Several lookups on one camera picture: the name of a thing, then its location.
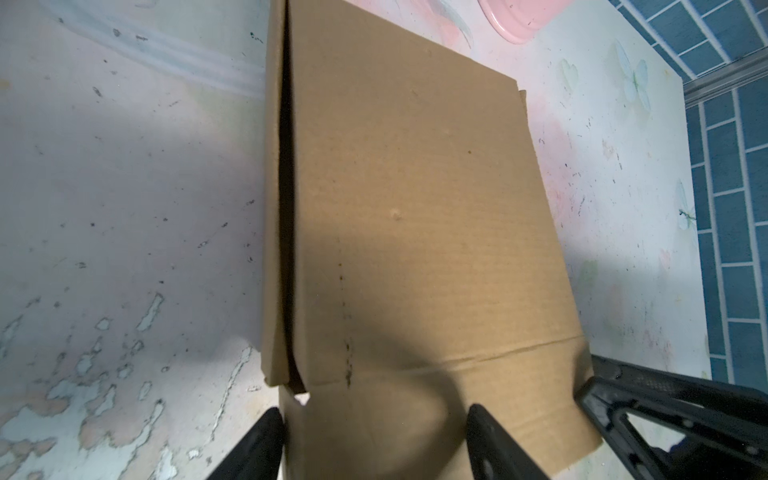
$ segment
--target table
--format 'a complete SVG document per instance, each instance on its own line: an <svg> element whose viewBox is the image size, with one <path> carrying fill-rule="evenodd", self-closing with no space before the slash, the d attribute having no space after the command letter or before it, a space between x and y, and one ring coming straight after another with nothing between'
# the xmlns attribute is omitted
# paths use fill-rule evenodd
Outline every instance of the table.
<svg viewBox="0 0 768 480"><path fill-rule="evenodd" d="M621 14L577 0L519 46L476 2L353 3L528 91L593 353L709 378L682 84ZM268 1L0 12L0 478L203 478L276 403L252 347ZM622 476L603 446L558 478Z"/></svg>

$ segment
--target wall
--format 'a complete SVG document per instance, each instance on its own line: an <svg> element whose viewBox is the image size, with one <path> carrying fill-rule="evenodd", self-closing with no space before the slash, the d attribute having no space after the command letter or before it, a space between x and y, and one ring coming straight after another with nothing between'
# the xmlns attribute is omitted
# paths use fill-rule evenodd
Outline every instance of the wall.
<svg viewBox="0 0 768 480"><path fill-rule="evenodd" d="M683 79L768 46L768 0L611 0Z"/></svg>
<svg viewBox="0 0 768 480"><path fill-rule="evenodd" d="M768 392L768 77L687 110L712 377Z"/></svg>

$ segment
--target gray trim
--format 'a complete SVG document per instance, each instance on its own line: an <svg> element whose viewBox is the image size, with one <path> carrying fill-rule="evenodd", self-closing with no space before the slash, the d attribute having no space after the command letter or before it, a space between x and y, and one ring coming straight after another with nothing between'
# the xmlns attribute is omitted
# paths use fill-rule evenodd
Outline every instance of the gray trim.
<svg viewBox="0 0 768 480"><path fill-rule="evenodd" d="M685 108L768 75L768 48L718 68L683 86Z"/></svg>

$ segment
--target black plastic part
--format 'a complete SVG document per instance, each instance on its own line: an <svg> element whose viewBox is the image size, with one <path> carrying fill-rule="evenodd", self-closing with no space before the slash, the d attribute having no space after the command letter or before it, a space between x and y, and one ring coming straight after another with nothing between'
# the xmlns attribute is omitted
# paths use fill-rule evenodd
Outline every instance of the black plastic part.
<svg viewBox="0 0 768 480"><path fill-rule="evenodd" d="M768 469L768 396L745 387L593 356L578 405L637 480L749 478ZM683 433L669 452L650 447L628 414Z"/></svg>
<svg viewBox="0 0 768 480"><path fill-rule="evenodd" d="M267 410L208 480L276 480L285 433L280 410Z"/></svg>
<svg viewBox="0 0 768 480"><path fill-rule="evenodd" d="M475 480L548 480L531 457L483 406L467 415L467 449Z"/></svg>

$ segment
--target tabletop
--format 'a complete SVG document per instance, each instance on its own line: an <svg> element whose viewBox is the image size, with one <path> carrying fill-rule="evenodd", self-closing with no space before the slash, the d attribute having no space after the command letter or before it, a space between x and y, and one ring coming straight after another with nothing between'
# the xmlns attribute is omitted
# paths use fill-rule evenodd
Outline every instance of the tabletop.
<svg viewBox="0 0 768 480"><path fill-rule="evenodd" d="M682 83L621 14L577 0L513 45L477 2L353 3L528 91L592 352L710 378ZM257 351L268 9L0 6L0 480L203 478L276 403ZM605 446L558 476L622 477Z"/></svg>

